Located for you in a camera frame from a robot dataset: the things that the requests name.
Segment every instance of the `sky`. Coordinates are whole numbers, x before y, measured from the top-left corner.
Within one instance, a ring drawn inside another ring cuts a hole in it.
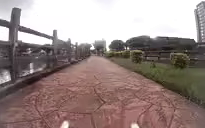
[[[196,40],[194,9],[201,0],[0,0],[0,18],[10,20],[13,7],[22,9],[21,25],[62,40],[93,43],[149,35]],[[0,27],[0,40],[8,29]],[[45,44],[51,40],[19,32],[19,40]]]

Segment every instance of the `green lawn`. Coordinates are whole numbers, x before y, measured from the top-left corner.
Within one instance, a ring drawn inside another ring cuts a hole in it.
[[[181,70],[160,63],[156,64],[156,68],[152,68],[150,62],[135,64],[130,59],[110,58],[110,60],[205,106],[205,69]]]

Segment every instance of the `bush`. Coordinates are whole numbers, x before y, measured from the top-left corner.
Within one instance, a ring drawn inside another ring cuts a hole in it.
[[[171,53],[170,54],[171,64],[174,65],[175,68],[184,69],[188,66],[189,57],[184,53]]]
[[[121,56],[123,58],[129,58],[130,57],[130,51],[122,51]]]
[[[114,52],[108,51],[108,52],[105,53],[105,56],[108,57],[108,58],[114,57]]]
[[[121,57],[121,52],[114,52],[114,57]]]
[[[131,60],[134,63],[141,63],[143,59],[143,51],[133,50],[131,51]]]

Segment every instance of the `river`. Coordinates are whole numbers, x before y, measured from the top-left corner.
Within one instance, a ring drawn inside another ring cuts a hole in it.
[[[29,74],[44,70],[46,64],[43,62],[30,63],[26,65],[19,65],[19,77],[27,76]],[[11,80],[9,69],[0,69],[0,84],[8,82]]]

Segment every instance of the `brick pathway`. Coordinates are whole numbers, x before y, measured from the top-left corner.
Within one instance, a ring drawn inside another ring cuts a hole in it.
[[[0,101],[0,128],[205,128],[205,110],[112,62],[91,57]]]

